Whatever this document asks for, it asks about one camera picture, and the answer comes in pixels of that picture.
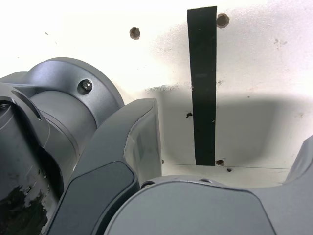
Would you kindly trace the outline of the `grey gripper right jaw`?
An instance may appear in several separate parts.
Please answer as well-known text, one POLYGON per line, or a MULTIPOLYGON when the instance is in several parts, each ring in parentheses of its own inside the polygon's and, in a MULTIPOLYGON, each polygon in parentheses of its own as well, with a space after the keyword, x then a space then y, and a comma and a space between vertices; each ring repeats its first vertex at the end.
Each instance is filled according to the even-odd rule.
POLYGON ((306 139, 285 180, 269 188, 160 180, 125 202, 107 235, 310 235, 313 140, 306 139))

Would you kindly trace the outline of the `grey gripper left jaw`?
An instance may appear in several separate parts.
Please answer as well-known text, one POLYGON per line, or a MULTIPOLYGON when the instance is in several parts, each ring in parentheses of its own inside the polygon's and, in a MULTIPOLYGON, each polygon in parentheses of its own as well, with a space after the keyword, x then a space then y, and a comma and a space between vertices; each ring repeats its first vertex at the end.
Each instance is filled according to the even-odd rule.
POLYGON ((49 235, 102 235, 119 208, 162 175, 157 100, 135 100, 96 130, 51 220, 49 235))

